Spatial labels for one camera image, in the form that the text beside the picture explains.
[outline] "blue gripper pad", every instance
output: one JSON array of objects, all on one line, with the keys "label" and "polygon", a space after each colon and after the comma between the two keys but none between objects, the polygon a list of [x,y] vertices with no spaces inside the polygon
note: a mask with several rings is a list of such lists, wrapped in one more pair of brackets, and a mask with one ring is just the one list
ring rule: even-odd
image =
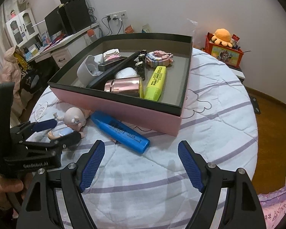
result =
[{"label": "blue gripper pad", "polygon": [[78,160],[77,177],[78,187],[81,192],[91,186],[94,176],[105,155],[105,144],[97,140],[88,153],[83,154]]},{"label": "blue gripper pad", "polygon": [[185,168],[186,173],[188,174],[188,177],[189,177],[193,187],[198,189],[199,192],[202,193],[204,191],[204,188],[205,188],[204,183],[206,182],[206,180],[203,180],[204,175],[202,173],[202,171],[205,170],[205,167],[201,166],[199,168],[198,164],[194,160],[195,155],[198,155],[198,156],[200,156],[200,155],[194,153],[194,151],[191,149],[190,145],[186,141],[181,141],[179,143],[178,155],[179,155],[179,158],[180,158],[180,160],[181,160],[181,162]]},{"label": "blue gripper pad", "polygon": [[32,131],[39,132],[39,131],[55,128],[56,126],[57,126],[57,121],[55,119],[51,119],[51,120],[36,123],[33,126]]}]

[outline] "metal bolt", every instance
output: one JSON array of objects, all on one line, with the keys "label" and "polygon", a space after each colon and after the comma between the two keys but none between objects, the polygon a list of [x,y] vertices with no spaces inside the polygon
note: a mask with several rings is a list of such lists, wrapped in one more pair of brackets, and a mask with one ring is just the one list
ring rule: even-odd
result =
[{"label": "metal bolt", "polygon": [[37,171],[37,173],[38,173],[39,175],[43,174],[44,172],[45,172],[44,168],[41,168],[41,169],[39,169],[39,170]]},{"label": "metal bolt", "polygon": [[239,171],[239,173],[242,174],[242,175],[246,173],[246,171],[245,171],[243,168],[239,168],[238,171]]},{"label": "metal bolt", "polygon": [[76,163],[70,163],[68,164],[69,169],[74,169],[76,167]]},{"label": "metal bolt", "polygon": [[211,168],[211,169],[214,169],[216,167],[216,164],[208,163],[208,167]]}]

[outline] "puffer jacket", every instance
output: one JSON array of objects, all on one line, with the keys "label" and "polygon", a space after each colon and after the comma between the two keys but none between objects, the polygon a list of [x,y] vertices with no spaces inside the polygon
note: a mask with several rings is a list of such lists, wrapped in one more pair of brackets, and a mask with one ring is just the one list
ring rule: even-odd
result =
[{"label": "puffer jacket", "polygon": [[20,55],[23,56],[23,53],[20,51],[18,46],[14,46],[6,51],[3,59],[3,71],[2,71],[2,80],[4,82],[15,82],[14,87],[14,102],[20,105],[23,109],[23,104],[21,102],[19,90],[20,90],[20,81],[21,81],[21,70],[18,65],[18,60],[14,57],[14,52],[17,51]]}]

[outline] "wall socket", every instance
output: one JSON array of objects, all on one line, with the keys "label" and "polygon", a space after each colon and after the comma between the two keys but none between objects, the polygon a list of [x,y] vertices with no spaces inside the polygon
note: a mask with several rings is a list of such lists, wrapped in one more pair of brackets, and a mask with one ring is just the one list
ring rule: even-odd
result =
[{"label": "wall socket", "polygon": [[124,14],[123,19],[127,18],[126,11],[121,11],[121,12],[115,12],[115,13],[107,14],[106,16],[110,15],[111,19],[113,19],[114,17],[117,17],[117,18],[121,19],[122,14]]}]

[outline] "blue highlighter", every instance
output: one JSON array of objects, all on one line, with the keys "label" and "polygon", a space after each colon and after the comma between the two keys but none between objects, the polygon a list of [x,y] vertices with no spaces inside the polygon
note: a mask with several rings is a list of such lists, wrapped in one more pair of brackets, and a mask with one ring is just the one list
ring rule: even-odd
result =
[{"label": "blue highlighter", "polygon": [[142,154],[150,144],[147,138],[101,111],[95,111],[90,118],[102,131],[138,153]]}]

